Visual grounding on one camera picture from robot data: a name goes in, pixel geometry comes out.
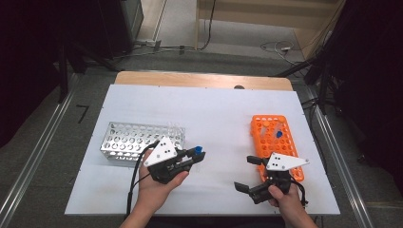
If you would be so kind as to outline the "dark curtain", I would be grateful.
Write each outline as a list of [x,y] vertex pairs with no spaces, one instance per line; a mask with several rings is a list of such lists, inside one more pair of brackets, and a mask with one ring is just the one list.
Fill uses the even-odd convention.
[[326,56],[359,149],[403,195],[403,0],[346,0]]
[[78,43],[84,0],[0,0],[0,148],[60,84],[58,46]]

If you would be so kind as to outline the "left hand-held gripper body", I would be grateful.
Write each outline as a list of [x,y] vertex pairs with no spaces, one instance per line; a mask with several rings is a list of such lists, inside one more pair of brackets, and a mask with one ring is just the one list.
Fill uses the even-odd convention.
[[183,161],[183,157],[189,157],[187,151],[178,149],[169,138],[163,137],[144,161],[144,166],[154,181],[168,184],[181,172],[191,169],[192,161]]

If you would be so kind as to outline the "aluminium floor rail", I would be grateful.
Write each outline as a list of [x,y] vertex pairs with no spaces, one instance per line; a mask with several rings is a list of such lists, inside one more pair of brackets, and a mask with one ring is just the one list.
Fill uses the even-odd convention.
[[355,184],[355,180],[348,167],[348,164],[347,162],[345,162],[343,154],[336,140],[334,131],[328,121],[328,117],[326,115],[323,115],[320,110],[317,110],[316,118],[321,128],[323,137],[330,150],[330,154],[333,158],[337,173],[343,184],[343,189],[345,190],[346,198],[348,199],[350,207],[355,215],[358,227],[374,228],[374,223],[367,210],[365,202],[361,197],[357,185]]
[[70,76],[67,83],[70,86],[70,91],[67,93],[66,97],[52,109],[51,116],[49,117],[46,126],[41,131],[39,139],[35,142],[34,147],[30,151],[24,166],[10,186],[5,198],[0,202],[0,228],[7,228],[9,226],[20,201],[25,195],[40,162],[47,152],[48,146],[56,130],[68,109],[80,80],[81,77],[76,73],[73,73]]

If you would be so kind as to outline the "metal test tube rack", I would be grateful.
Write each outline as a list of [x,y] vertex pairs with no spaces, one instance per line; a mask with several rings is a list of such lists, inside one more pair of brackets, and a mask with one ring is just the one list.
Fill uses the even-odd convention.
[[148,145],[163,137],[168,137],[176,147],[183,148],[185,128],[174,124],[110,122],[100,150],[110,162],[132,166]]

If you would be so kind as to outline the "person's right hand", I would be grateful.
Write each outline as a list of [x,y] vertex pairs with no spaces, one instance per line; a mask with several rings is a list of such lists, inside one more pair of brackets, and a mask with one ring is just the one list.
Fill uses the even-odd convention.
[[273,197],[269,200],[269,203],[279,209],[281,216],[286,221],[297,221],[305,215],[305,210],[299,199],[298,188],[295,184],[291,184],[287,194],[284,194],[275,185],[270,185],[268,191]]

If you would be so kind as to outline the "light wooden shelf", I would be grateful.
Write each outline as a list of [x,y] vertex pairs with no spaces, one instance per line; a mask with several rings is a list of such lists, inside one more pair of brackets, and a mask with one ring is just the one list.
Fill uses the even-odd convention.
[[194,47],[199,46],[200,20],[292,28],[305,58],[314,56],[332,30],[346,0],[196,0]]

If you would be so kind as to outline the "person's left hand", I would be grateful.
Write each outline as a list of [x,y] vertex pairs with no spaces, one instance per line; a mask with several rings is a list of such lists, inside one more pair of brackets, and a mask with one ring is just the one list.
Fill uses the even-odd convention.
[[141,212],[148,212],[154,214],[158,211],[169,194],[187,178],[189,173],[183,171],[178,174],[173,180],[167,184],[154,181],[148,174],[147,168],[142,165],[140,168],[140,178],[138,197],[134,208],[139,209]]

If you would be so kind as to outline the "black metal stand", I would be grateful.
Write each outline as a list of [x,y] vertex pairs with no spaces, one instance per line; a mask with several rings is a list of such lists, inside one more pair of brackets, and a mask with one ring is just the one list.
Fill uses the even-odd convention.
[[327,88],[330,82],[329,67],[328,52],[324,47],[322,47],[317,50],[311,58],[276,74],[276,77],[285,78],[299,70],[308,68],[308,72],[303,77],[303,81],[306,85],[310,86],[319,82],[319,92],[316,99],[316,105],[319,107],[321,113],[326,115],[325,106],[335,104],[326,98]]
[[61,43],[58,46],[58,67],[60,77],[59,103],[63,102],[69,93],[67,65],[71,65],[73,71],[76,73],[85,73],[87,69],[87,64],[84,61],[85,56],[111,71],[120,72],[118,68],[107,62],[104,58],[78,43]]

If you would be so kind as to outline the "wooden table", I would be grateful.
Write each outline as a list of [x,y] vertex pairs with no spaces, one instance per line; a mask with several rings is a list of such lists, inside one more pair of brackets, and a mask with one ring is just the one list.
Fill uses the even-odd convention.
[[115,83],[117,85],[214,88],[234,88],[236,85],[241,85],[245,89],[293,90],[291,82],[286,78],[158,71],[122,71],[117,74]]

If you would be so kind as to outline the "white board sheet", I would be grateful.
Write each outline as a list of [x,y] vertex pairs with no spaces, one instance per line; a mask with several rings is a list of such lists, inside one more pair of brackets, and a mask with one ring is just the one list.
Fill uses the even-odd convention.
[[250,122],[257,114],[286,117],[300,157],[303,186],[311,215],[336,215],[339,208],[313,137],[294,91],[219,89],[147,85],[111,85],[75,181],[66,212],[69,215],[122,215],[132,170],[115,166],[101,152],[111,122],[176,124],[185,129],[185,147],[200,145],[206,156],[169,195],[161,216],[267,216],[277,209],[255,204],[234,184],[260,182],[247,156],[255,148]]

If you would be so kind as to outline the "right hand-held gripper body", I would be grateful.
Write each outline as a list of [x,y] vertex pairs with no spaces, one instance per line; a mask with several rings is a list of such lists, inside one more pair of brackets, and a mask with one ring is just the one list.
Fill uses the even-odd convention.
[[289,192],[291,184],[295,184],[302,196],[300,202],[307,204],[304,187],[291,175],[291,170],[308,164],[307,160],[273,152],[269,158],[262,158],[263,184],[250,189],[249,196],[255,204],[270,200],[272,195],[267,192],[270,185],[275,185],[284,194]]

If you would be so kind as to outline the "orange test tube rack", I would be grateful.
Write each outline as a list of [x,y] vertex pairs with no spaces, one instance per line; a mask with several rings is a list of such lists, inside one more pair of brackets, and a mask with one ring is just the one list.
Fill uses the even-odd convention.
[[[295,147],[294,140],[289,128],[287,119],[281,128],[282,137],[278,140],[275,147],[271,146],[272,134],[275,132],[276,118],[283,115],[254,115],[250,123],[250,134],[253,138],[255,151],[258,157],[269,158],[273,152],[298,157],[297,148]],[[261,124],[263,121],[270,123],[266,135],[262,137],[260,133]]]

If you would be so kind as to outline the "dark cabinet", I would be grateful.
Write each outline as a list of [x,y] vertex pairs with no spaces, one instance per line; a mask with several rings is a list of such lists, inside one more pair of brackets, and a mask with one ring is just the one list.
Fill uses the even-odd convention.
[[97,0],[106,35],[106,56],[130,52],[144,20],[141,0]]

